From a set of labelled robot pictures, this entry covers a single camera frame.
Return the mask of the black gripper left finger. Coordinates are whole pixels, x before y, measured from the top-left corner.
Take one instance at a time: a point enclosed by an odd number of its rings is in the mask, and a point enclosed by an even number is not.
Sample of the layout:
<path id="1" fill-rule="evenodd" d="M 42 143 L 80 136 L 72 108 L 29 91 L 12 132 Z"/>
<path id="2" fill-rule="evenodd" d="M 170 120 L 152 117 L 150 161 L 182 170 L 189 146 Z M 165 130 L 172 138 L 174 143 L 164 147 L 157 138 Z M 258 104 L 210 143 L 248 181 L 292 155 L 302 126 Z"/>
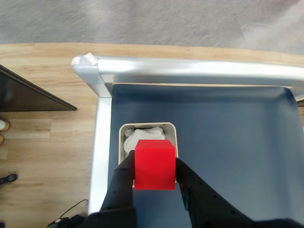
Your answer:
<path id="1" fill-rule="evenodd" d="M 100 212 L 134 212 L 133 181 L 135 151 L 115 168 Z"/>

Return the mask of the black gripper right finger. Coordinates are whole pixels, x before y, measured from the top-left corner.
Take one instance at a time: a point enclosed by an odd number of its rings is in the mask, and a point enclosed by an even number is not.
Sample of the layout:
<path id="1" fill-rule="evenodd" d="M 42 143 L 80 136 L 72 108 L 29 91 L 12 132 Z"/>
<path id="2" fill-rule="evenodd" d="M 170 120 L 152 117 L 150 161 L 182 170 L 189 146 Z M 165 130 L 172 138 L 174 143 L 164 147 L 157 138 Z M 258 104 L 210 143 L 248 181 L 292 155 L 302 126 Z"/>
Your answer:
<path id="1" fill-rule="evenodd" d="M 176 181 L 193 228 L 252 228 L 254 221 L 233 207 L 182 160 L 176 159 Z"/>

